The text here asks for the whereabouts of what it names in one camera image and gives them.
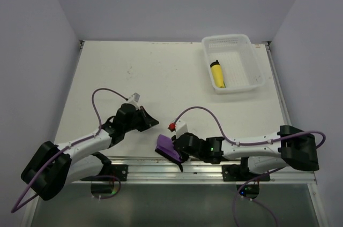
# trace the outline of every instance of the yellow bottle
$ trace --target yellow bottle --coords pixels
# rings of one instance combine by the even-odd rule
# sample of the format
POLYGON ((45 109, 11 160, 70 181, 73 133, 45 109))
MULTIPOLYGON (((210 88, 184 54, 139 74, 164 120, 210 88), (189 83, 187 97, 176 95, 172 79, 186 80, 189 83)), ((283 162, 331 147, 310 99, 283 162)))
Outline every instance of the yellow bottle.
POLYGON ((219 88, 225 88, 224 76, 218 60, 214 61, 210 67, 215 85, 219 88))

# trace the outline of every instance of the metal frame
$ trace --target metal frame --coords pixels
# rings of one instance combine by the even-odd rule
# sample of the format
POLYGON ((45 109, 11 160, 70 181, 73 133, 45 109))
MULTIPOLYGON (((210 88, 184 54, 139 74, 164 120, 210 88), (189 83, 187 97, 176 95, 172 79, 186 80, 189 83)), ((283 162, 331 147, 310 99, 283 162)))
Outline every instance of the metal frame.
MULTIPOLYGON (((282 94, 279 79, 275 71, 269 44, 266 45, 266 51, 273 73, 275 87, 277 89, 279 103, 281 106, 284 122, 290 125, 290 118, 282 94)), ((239 164, 239 161, 222 162, 218 165, 211 165, 201 161, 192 160, 183 164, 184 172, 181 173, 178 166, 162 158, 128 158, 128 157, 110 157, 112 164, 127 164, 129 166, 127 183, 135 184, 222 184, 239 185, 242 181, 224 182, 221 174, 221 166, 227 164, 239 164)), ((86 183, 77 181, 74 184, 86 183)), ((313 172, 299 172, 291 168, 282 169, 279 172, 271 174, 271 181, 265 184, 307 184, 315 209, 320 227, 327 227, 328 222, 324 212, 323 204, 318 195, 316 178, 313 172)), ((24 213, 21 227, 31 226, 38 199, 33 200, 24 213)))

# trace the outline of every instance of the white table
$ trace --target white table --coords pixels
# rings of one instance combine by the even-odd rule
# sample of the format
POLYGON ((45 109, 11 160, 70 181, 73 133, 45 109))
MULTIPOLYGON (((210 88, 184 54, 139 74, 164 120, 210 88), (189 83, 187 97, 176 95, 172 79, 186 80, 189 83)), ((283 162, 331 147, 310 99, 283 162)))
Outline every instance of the white table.
MULTIPOLYGON (((108 156, 159 157, 154 151, 157 136, 171 136, 169 123, 193 105, 212 110, 229 137, 277 131, 285 122, 271 66, 265 46, 254 46, 266 84, 245 93, 218 95, 211 86, 201 43, 86 41, 55 142, 70 141, 97 128, 91 94, 99 87, 125 96, 139 93, 140 104, 160 122, 143 133, 128 133, 121 143, 103 152, 108 156)), ((104 121, 124 101, 100 91, 95 102, 104 121)), ((220 134, 212 117, 202 110, 189 111, 183 119, 189 131, 201 138, 220 134)))

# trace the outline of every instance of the gray floor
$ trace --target gray floor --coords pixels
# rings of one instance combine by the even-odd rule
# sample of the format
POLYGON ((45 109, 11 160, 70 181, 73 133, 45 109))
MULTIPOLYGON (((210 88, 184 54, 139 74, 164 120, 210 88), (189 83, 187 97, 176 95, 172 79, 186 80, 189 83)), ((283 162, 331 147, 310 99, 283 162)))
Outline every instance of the gray floor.
MULTIPOLYGON (((72 184, 40 201, 33 227, 49 226, 235 226, 234 185, 124 184, 114 198, 91 198, 89 184, 72 184)), ((307 185, 262 185, 257 198, 280 226, 318 226, 307 185)), ((275 226, 265 209, 237 201, 241 226, 275 226)))

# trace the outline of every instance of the plastic basket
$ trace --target plastic basket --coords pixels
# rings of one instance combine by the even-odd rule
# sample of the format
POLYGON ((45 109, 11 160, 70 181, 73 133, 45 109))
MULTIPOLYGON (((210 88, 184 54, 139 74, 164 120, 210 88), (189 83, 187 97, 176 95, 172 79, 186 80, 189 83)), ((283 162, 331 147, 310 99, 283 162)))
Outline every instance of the plastic basket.
POLYGON ((242 92, 264 85, 265 78, 254 48, 244 34, 205 37, 202 40, 205 62, 216 93, 242 92), (225 88, 215 85, 210 64, 218 60, 225 88))

